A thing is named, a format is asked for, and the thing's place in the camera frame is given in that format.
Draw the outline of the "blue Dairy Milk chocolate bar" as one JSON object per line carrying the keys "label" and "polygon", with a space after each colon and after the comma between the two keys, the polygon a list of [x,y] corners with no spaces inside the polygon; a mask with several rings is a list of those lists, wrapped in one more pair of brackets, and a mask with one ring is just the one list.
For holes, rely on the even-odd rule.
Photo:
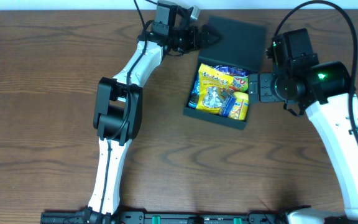
{"label": "blue Dairy Milk chocolate bar", "polygon": [[226,75],[234,77],[247,77],[250,74],[250,71],[244,70],[238,67],[230,67],[225,65],[213,66],[213,68],[219,72],[225,73]]}

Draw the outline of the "yellow candy bottle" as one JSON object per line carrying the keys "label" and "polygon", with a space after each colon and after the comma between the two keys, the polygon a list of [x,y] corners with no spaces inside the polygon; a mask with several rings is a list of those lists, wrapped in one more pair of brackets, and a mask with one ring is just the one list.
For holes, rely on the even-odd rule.
{"label": "yellow candy bottle", "polygon": [[229,106],[228,117],[239,121],[245,120],[249,107],[248,94],[237,91],[233,93],[232,97],[234,98],[234,102]]}

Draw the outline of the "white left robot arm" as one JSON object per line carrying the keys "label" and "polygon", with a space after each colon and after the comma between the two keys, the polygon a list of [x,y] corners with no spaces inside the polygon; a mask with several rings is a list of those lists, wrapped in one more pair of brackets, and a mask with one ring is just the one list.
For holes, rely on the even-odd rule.
{"label": "white left robot arm", "polygon": [[126,66],[112,78],[100,79],[93,127],[99,138],[99,161],[88,208],[96,222],[115,214],[120,203],[125,156],[136,138],[143,111],[143,88],[167,55],[182,56],[204,49],[219,34],[207,25],[194,26],[200,9],[156,1],[155,19],[142,21],[136,50]]}

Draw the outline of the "yellow snack nut bag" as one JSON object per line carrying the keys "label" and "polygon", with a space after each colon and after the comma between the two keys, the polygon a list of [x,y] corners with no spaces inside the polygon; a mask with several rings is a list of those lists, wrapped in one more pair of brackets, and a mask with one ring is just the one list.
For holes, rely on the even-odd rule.
{"label": "yellow snack nut bag", "polygon": [[232,87],[234,77],[202,63],[198,69],[198,78],[200,90],[196,109],[218,114],[228,95],[223,92]]}

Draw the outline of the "blue Eclipse mint box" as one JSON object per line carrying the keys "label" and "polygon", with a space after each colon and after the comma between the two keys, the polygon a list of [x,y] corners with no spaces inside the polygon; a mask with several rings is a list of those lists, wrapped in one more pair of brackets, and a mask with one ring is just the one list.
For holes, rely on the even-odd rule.
{"label": "blue Eclipse mint box", "polygon": [[222,103],[222,106],[219,110],[219,115],[222,117],[228,117],[232,107],[235,105],[236,98],[233,95],[229,95]]}

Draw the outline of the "green Haribo gummy candy bag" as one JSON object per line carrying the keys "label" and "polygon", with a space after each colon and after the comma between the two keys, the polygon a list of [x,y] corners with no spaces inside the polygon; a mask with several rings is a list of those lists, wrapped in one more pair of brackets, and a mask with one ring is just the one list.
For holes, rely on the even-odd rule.
{"label": "green Haribo gummy candy bag", "polygon": [[229,88],[233,91],[239,91],[245,93],[249,87],[248,77],[233,77],[233,81]]}

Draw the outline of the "black gift box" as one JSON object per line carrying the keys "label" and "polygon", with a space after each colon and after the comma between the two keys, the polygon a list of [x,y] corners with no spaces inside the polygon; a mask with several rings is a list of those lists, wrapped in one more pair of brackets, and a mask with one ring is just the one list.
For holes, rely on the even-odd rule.
{"label": "black gift box", "polygon": [[[267,34],[266,27],[218,16],[209,16],[208,25],[219,34],[220,40],[217,44],[200,50],[191,91],[196,86],[201,63],[237,67],[251,73],[257,73],[260,70]],[[245,121],[236,121],[191,108],[188,104],[195,99],[191,91],[183,110],[185,116],[240,130],[246,127],[247,118]]]}

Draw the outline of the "blue Oreo cookie pack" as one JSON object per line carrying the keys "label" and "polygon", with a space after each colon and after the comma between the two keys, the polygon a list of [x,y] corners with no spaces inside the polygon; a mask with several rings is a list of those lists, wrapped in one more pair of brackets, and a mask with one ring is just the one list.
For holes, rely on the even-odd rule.
{"label": "blue Oreo cookie pack", "polygon": [[197,77],[190,92],[190,97],[188,100],[189,108],[193,108],[193,109],[196,108],[198,104],[199,94],[200,94],[200,81],[199,78]]}

